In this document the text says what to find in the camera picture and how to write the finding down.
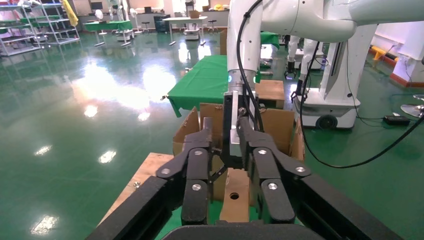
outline white robotic arm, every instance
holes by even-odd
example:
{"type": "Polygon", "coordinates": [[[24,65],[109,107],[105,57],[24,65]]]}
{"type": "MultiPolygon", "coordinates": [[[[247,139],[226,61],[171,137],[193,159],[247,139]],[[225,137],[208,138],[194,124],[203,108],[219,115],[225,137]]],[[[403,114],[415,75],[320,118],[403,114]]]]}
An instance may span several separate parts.
{"type": "MultiPolygon", "coordinates": [[[[306,60],[302,70],[306,71],[306,64],[312,61],[316,45],[313,41],[339,43],[350,39],[358,26],[424,20],[424,0],[232,0],[227,37],[228,92],[225,93],[224,108],[228,106],[228,100],[232,101],[232,107],[230,110],[224,109],[224,139],[228,135],[226,131],[229,131],[225,122],[231,122],[231,129],[235,129],[238,111],[251,109],[252,106],[240,104],[239,98],[236,97],[242,94],[245,83],[241,80],[236,49],[244,16],[254,4],[257,4],[256,8],[247,16],[239,43],[240,61],[247,78],[246,83],[254,94],[251,98],[256,97],[254,79],[259,67],[261,30],[312,40],[306,41],[304,48],[306,60]]],[[[231,145],[237,142],[238,137],[234,131],[230,137],[231,145]]]]}

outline green floor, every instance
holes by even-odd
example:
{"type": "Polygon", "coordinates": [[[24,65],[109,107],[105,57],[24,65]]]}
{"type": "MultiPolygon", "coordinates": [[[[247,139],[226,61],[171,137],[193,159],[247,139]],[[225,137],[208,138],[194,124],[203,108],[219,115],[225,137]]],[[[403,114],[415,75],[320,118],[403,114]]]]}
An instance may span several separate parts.
{"type": "MultiPolygon", "coordinates": [[[[206,37],[203,47],[181,36],[169,47],[169,35],[142,35],[121,48],[108,36],[108,46],[96,48],[94,35],[83,34],[81,44],[61,51],[52,46],[0,59],[0,239],[83,239],[150,152],[171,154],[184,118],[160,99],[185,68],[219,54],[219,36],[206,37]]],[[[274,79],[282,79],[286,55],[284,49],[275,54],[274,79]]],[[[372,64],[369,56],[359,89],[363,117],[419,103],[391,97],[422,91],[393,84],[390,67],[372,64]]],[[[319,82],[313,76],[313,85],[319,82]]],[[[292,84],[285,82],[286,99],[292,84]]],[[[347,165],[373,156],[405,131],[370,124],[377,127],[357,121],[351,131],[310,129],[306,137],[323,160],[347,165]]],[[[306,164],[403,238],[424,239],[423,133],[419,127],[379,160],[355,169],[328,168],[309,152],[306,164]]],[[[216,218],[218,211],[211,214],[216,218]]],[[[175,214],[162,236],[179,224],[175,214]]]]}

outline wooden block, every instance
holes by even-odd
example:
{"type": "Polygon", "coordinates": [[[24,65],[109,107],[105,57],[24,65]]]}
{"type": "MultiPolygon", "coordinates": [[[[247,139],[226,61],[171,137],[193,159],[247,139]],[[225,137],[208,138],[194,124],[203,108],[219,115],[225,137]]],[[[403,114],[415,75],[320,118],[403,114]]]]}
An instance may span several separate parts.
{"type": "Polygon", "coordinates": [[[135,190],[135,182],[140,182],[140,184],[143,184],[150,176],[156,176],[156,171],[173,158],[173,155],[151,152],[98,224],[101,224],[111,213],[115,211],[115,209],[117,209],[125,200],[127,200],[127,198],[135,190]]]}
{"type": "Polygon", "coordinates": [[[250,179],[246,171],[228,168],[224,203],[219,220],[229,223],[249,222],[249,183],[250,179]]]}
{"type": "Polygon", "coordinates": [[[279,80],[261,80],[256,84],[256,92],[259,95],[259,101],[273,101],[275,107],[284,108],[284,84],[279,80]]]}

